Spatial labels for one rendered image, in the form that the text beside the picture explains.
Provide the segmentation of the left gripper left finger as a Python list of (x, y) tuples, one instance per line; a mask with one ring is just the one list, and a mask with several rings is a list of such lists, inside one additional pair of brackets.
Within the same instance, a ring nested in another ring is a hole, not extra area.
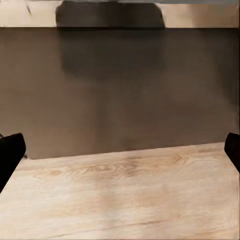
[(21, 133), (0, 138), (0, 193), (26, 152)]

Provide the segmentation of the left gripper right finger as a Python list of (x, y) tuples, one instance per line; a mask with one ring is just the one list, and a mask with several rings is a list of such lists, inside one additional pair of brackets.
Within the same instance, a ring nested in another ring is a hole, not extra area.
[(228, 133), (224, 151), (240, 173), (240, 135)]

